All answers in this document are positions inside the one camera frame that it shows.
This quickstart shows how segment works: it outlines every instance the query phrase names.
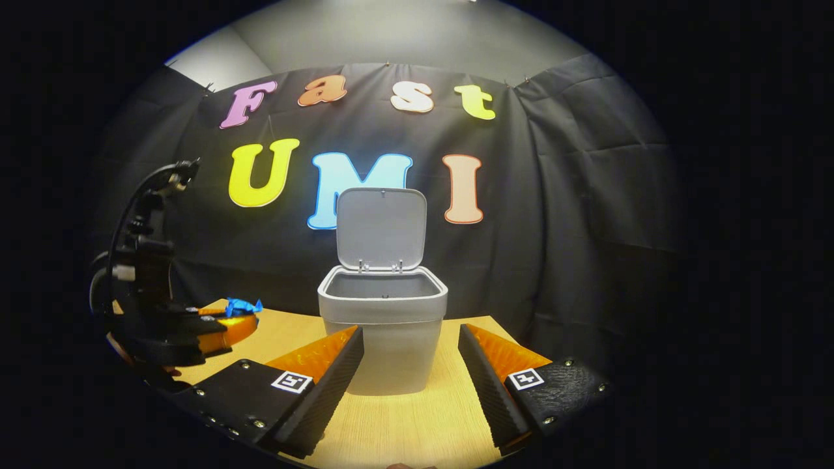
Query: orange object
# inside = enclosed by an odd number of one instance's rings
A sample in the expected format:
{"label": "orange object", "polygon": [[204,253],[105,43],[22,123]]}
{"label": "orange object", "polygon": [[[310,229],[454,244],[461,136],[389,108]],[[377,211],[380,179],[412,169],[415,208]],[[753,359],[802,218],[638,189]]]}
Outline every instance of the orange object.
{"label": "orange object", "polygon": [[467,324],[466,327],[478,340],[481,350],[484,351],[486,359],[490,361],[492,370],[498,375],[501,383],[504,383],[510,373],[528,368],[538,368],[553,362],[492,332],[475,327],[472,324]]}
{"label": "orange object", "polygon": [[226,326],[225,332],[214,332],[213,334],[205,334],[197,337],[200,341],[200,351],[204,354],[228,349],[232,345],[252,335],[255,329],[258,328],[258,319],[255,315],[220,318],[217,319],[217,322]]}
{"label": "orange object", "polygon": [[348,329],[340,330],[335,334],[310,342],[286,355],[268,361],[265,365],[279,370],[312,376],[313,382],[318,383],[327,369],[330,368],[330,364],[342,351],[344,344],[357,329],[358,326],[354,325]]}
{"label": "orange object", "polygon": [[197,311],[197,314],[199,314],[201,316],[202,315],[219,315],[219,314],[225,313],[225,312],[226,312],[225,308],[200,308]]}

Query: black backdrop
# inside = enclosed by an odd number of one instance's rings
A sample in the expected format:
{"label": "black backdrop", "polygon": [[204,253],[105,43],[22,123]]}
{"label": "black backdrop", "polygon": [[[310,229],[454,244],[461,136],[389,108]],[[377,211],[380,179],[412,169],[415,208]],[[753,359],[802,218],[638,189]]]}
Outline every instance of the black backdrop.
{"label": "black backdrop", "polygon": [[[347,94],[301,107],[307,83],[346,78]],[[234,92],[275,81],[249,120],[221,129]],[[399,81],[427,83],[428,113],[395,109]],[[475,84],[496,117],[466,113],[455,86]],[[260,144],[253,187],[269,179],[270,144],[298,139],[280,196],[242,208],[229,196],[232,152]],[[626,83],[593,55],[571,59],[516,87],[444,70],[353,64],[281,73],[206,93],[160,70],[128,101],[97,162],[114,164],[93,214],[93,248],[107,249],[129,194],[153,168],[201,158],[198,177],[168,205],[164,235],[176,248],[174,298],[206,305],[232,296],[317,315],[316,289],[337,265],[335,232],[311,229],[317,154],[347,154],[361,179],[383,154],[413,165],[405,185],[428,200],[428,267],[450,288],[446,317],[492,315],[521,343],[552,359],[573,355],[611,372],[621,348],[656,327],[676,288],[681,247],[677,174],[666,136]],[[484,218],[452,224],[447,154],[481,161]]]}

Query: table surface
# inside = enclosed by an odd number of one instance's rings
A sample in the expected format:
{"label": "table surface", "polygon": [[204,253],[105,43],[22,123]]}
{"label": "table surface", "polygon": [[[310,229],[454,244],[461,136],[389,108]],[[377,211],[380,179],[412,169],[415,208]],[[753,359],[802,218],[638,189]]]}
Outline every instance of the table surface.
{"label": "table surface", "polygon": [[[225,306],[226,300],[207,305]],[[233,351],[208,358],[200,366],[178,368],[182,372],[178,379],[196,384],[237,360],[265,363],[327,335],[318,316],[264,309],[258,318],[258,329],[233,345]],[[492,446],[490,427],[458,352],[464,323],[516,343],[489,316],[444,320],[423,391],[402,396],[345,393],[315,452],[303,460],[282,456],[319,469],[385,469],[398,462],[414,469],[471,469],[498,461],[501,455]]]}

